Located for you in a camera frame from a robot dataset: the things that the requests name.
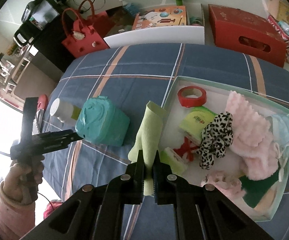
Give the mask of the pink sleeved forearm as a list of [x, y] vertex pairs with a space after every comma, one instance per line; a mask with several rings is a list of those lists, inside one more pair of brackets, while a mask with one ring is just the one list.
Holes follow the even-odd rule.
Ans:
[[35, 203], [23, 205], [9, 198], [0, 183], [0, 237], [20, 239], [35, 227]]

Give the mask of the person's left hand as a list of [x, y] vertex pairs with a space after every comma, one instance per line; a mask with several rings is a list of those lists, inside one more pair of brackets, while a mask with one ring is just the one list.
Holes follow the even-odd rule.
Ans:
[[43, 155], [34, 157], [34, 160], [36, 161], [33, 171], [34, 182], [26, 182], [23, 179], [27, 174], [32, 172], [32, 168], [27, 164], [13, 160], [2, 186], [4, 194], [11, 200], [20, 204], [31, 204], [31, 202], [27, 200], [28, 191], [26, 189], [31, 186], [38, 186], [42, 183], [42, 172], [44, 170], [44, 164], [42, 161], [44, 159], [45, 157]]

